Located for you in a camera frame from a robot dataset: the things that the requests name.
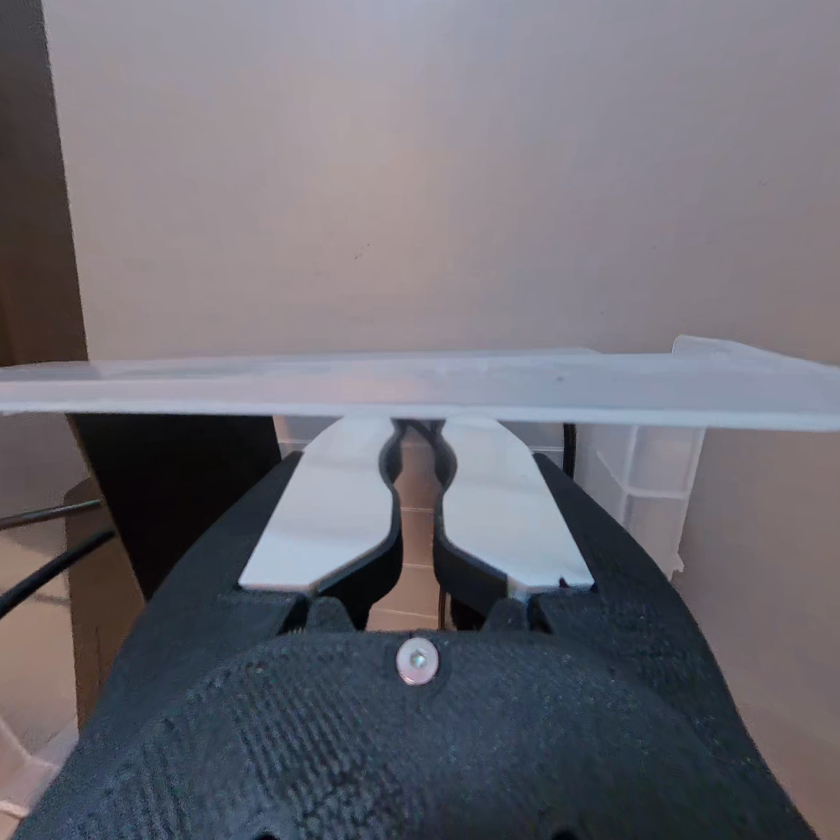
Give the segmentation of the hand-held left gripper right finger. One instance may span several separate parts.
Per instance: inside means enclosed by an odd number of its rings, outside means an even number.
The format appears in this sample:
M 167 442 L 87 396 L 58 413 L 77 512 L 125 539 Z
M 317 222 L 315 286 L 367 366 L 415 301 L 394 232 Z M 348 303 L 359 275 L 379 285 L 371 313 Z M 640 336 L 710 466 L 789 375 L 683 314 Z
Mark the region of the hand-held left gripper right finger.
M 434 571 L 455 601 L 529 601 L 595 581 L 530 448 L 497 421 L 456 416 L 436 438 Z

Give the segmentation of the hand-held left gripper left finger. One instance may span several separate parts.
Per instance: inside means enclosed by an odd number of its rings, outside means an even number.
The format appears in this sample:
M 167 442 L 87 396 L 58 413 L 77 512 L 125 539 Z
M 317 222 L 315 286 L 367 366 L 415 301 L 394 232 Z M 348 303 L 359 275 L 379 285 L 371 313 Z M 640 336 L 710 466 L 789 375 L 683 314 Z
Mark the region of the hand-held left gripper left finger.
M 238 578 L 247 591 L 319 592 L 385 544 L 395 529 L 395 441 L 385 416 L 345 416 L 303 449 Z

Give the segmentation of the clear plastic bin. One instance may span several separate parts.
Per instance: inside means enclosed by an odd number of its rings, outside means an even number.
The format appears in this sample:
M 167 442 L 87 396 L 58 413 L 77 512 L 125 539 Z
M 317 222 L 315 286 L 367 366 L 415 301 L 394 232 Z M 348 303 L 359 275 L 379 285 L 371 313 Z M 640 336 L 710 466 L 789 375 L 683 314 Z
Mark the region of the clear plastic bin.
M 302 452 L 177 561 L 15 838 L 816 838 L 656 562 L 533 455 L 594 578 L 455 601 L 434 571 L 445 420 L 838 431 L 838 369 L 671 353 L 37 364 L 2 413 L 387 417 L 392 535 L 323 591 L 247 591 Z

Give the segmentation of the black bin divider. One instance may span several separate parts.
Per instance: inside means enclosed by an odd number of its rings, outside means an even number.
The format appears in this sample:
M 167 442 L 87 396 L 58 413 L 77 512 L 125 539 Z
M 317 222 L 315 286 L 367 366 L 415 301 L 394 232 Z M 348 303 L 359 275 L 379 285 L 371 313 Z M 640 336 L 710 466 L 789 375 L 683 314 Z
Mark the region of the black bin divider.
M 271 416 L 68 419 L 147 602 L 185 551 L 281 461 Z

